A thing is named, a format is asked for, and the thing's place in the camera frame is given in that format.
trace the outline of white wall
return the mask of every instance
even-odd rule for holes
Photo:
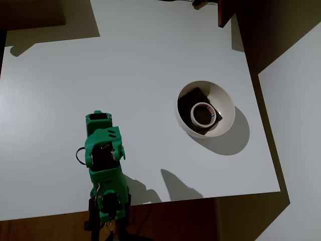
[[[291,204],[257,240],[321,240],[321,23],[259,78]]]

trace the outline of white bowl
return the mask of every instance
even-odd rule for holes
[[[178,99],[197,87],[200,88],[203,94],[207,96],[207,98],[211,102],[211,105],[214,106],[214,108],[222,116],[223,119],[218,122],[218,124],[215,124],[205,135],[198,134],[197,132],[191,130],[184,123],[179,114],[178,105],[176,102],[175,112],[176,119],[179,125],[187,134],[196,138],[206,139],[224,134],[231,128],[235,118],[235,107],[231,97],[224,89],[219,87],[217,84],[208,81],[195,81],[186,85],[182,89]]]

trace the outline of brown floor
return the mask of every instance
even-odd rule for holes
[[[129,233],[163,240],[218,240],[215,203],[213,198],[175,201],[132,206]],[[1,241],[29,240],[90,240],[90,232],[84,231],[88,212],[70,213],[46,217],[26,218],[0,222]],[[105,240],[104,230],[100,240]]]

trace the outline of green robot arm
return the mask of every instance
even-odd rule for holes
[[[118,127],[112,126],[111,114],[96,110],[86,116],[85,162],[93,189],[91,197],[99,209],[102,223],[125,217],[128,187],[120,159],[125,152]]]

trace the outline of black wire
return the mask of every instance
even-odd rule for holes
[[[138,232],[136,235],[139,235],[139,231],[141,230],[142,226],[144,225],[144,223],[146,222],[146,220],[149,218],[149,215],[150,215],[150,210],[151,210],[151,204],[149,205],[149,211],[148,211],[148,214],[146,216],[146,218],[144,219],[144,221],[141,223],[139,229],[138,229]]]
[[[128,226],[136,223],[136,222],[135,222],[136,207],[137,207],[137,206],[134,207],[134,215],[133,215],[132,221],[128,224]]]
[[[84,149],[85,149],[84,147],[81,147],[81,148],[79,148],[78,151],[76,152],[76,159],[77,159],[77,161],[78,161],[80,164],[82,164],[82,165],[86,165],[86,164],[83,163],[82,161],[80,161],[80,160],[78,159],[77,154],[78,154],[79,151],[84,150]]]

